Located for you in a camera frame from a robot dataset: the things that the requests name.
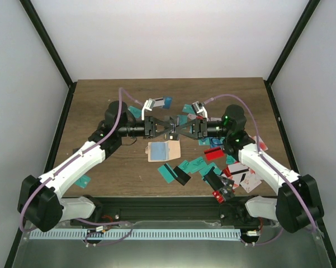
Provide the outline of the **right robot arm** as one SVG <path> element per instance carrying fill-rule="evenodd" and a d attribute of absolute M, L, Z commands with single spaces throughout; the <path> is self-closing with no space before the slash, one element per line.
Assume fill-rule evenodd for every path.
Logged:
<path fill-rule="evenodd" d="M 263 152 L 257 139 L 245 131 L 244 109 L 229 105 L 218 121 L 194 119 L 174 127 L 176 133 L 200 140 L 207 137 L 222 137 L 223 151 L 236 161 L 252 169 L 276 193 L 275 198 L 257 196 L 249 199 L 237 211 L 240 223 L 249 225 L 257 217 L 277 221 L 290 233 L 311 225 L 316 230 L 316 221 L 324 216 L 316 180 L 309 174 L 300 175 Z"/>

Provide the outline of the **black card front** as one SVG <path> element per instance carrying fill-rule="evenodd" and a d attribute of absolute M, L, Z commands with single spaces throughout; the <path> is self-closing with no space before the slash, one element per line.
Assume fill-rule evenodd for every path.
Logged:
<path fill-rule="evenodd" d="M 178 116 L 164 116 L 164 120 L 167 121 L 172 129 L 164 134 L 164 140 L 172 140 L 172 141 L 178 141 L 179 140 L 179 134 L 176 132 L 176 127 L 179 124 L 179 117 Z"/>

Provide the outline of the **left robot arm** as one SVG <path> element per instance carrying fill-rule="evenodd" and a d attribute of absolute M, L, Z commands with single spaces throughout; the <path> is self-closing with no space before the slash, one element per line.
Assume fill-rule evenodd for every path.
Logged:
<path fill-rule="evenodd" d="M 103 219 L 102 204 L 90 195 L 65 198 L 65 192 L 91 168 L 110 157 L 122 145 L 123 137 L 154 138 L 172 132 L 174 124 L 172 118 L 162 121 L 146 116 L 137 120 L 126 103 L 110 103 L 104 120 L 70 158 L 38 178 L 29 175 L 23 180 L 18 201 L 20 220 L 30 221 L 43 232 L 73 219 L 98 225 Z"/>

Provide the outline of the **beige leather card holder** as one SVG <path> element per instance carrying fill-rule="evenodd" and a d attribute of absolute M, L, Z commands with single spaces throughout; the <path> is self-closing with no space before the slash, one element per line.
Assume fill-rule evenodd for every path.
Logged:
<path fill-rule="evenodd" d="M 181 157 L 179 141 L 149 142 L 146 147 L 149 162 L 165 162 Z"/>

